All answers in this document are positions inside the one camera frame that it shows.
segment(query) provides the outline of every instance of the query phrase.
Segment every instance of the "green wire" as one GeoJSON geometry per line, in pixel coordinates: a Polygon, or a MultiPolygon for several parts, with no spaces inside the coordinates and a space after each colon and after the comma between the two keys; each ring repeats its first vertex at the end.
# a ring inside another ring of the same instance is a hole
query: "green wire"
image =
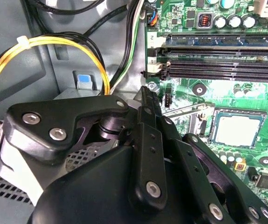
{"type": "Polygon", "coordinates": [[[130,59],[125,67],[125,69],[123,70],[121,76],[119,77],[119,79],[116,81],[116,84],[118,84],[121,79],[124,78],[125,74],[127,73],[127,71],[129,70],[129,67],[132,64],[133,61],[133,56],[134,56],[134,52],[135,52],[135,46],[136,46],[136,41],[137,41],[137,35],[138,35],[138,27],[139,27],[139,22],[137,22],[136,28],[135,28],[135,35],[134,35],[134,42],[133,45],[131,47],[131,54],[130,54],[130,59]]]}

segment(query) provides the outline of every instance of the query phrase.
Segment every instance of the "computer motherboard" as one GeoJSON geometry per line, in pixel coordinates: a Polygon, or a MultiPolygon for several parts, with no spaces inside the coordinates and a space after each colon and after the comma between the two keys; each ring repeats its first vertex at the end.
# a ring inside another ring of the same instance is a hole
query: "computer motherboard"
{"type": "Polygon", "coordinates": [[[268,205],[268,1],[149,0],[147,86],[268,205]]]}

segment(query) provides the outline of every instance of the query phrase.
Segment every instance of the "perforated metal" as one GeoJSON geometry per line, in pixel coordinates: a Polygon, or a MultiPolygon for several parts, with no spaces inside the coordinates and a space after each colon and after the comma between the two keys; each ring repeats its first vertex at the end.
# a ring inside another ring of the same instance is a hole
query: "perforated metal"
{"type": "MultiPolygon", "coordinates": [[[[68,172],[94,159],[100,147],[88,147],[68,155],[66,169],[68,172]]],[[[0,177],[0,197],[31,204],[27,194],[0,177]]]]}

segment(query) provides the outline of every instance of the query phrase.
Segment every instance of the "metal screw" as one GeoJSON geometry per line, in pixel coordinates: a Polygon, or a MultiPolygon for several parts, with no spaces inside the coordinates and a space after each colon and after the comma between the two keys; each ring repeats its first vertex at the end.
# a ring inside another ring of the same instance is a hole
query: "metal screw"
{"type": "Polygon", "coordinates": [[[26,113],[23,115],[22,119],[29,125],[36,125],[41,121],[40,117],[34,113],[26,113]]]}
{"type": "Polygon", "coordinates": [[[264,214],[264,216],[266,218],[268,218],[268,211],[266,210],[266,208],[261,207],[260,209],[261,209],[262,213],[264,214]]]}
{"type": "Polygon", "coordinates": [[[144,108],[145,112],[148,113],[148,114],[151,114],[151,110],[149,108],[144,108]]]}
{"type": "Polygon", "coordinates": [[[259,214],[257,213],[257,211],[256,211],[254,208],[249,207],[249,210],[250,210],[251,214],[252,214],[255,218],[259,219],[259,214]]]}
{"type": "Polygon", "coordinates": [[[198,139],[197,139],[195,136],[192,136],[192,140],[193,140],[194,142],[198,142],[198,139]]]}
{"type": "Polygon", "coordinates": [[[118,106],[122,106],[122,107],[124,107],[123,102],[120,102],[120,101],[118,100],[118,101],[116,101],[116,103],[117,103],[118,106]]]}
{"type": "Polygon", "coordinates": [[[209,204],[209,210],[211,212],[211,214],[218,220],[222,220],[223,219],[223,213],[222,211],[219,209],[219,207],[214,204],[214,203],[211,203],[209,204]]]}
{"type": "Polygon", "coordinates": [[[55,141],[63,141],[67,138],[67,133],[60,128],[53,128],[49,132],[50,137],[55,141]]]}
{"type": "Polygon", "coordinates": [[[172,124],[172,121],[169,119],[169,118],[167,118],[167,117],[165,117],[165,121],[167,122],[167,124],[169,124],[169,125],[171,125],[172,124]]]}
{"type": "Polygon", "coordinates": [[[158,198],[161,196],[161,189],[155,182],[147,182],[146,190],[152,197],[158,198]]]}

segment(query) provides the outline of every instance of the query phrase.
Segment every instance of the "white wire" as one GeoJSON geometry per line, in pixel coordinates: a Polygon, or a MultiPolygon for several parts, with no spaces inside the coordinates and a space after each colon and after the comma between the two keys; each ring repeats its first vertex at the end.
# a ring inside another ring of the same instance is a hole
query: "white wire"
{"type": "MultiPolygon", "coordinates": [[[[139,3],[137,5],[137,8],[136,8],[135,13],[134,13],[134,21],[133,21],[133,28],[132,28],[131,52],[135,49],[134,48],[135,28],[136,28],[137,23],[139,22],[140,13],[141,13],[143,3],[144,3],[144,0],[139,0],[139,3]]],[[[121,80],[123,80],[123,78],[125,77],[126,73],[129,70],[129,68],[130,68],[130,66],[127,66],[127,69],[121,74],[119,79],[112,86],[112,88],[110,90],[110,94],[112,94],[114,92],[115,88],[118,86],[118,84],[121,82],[121,80]]]]}

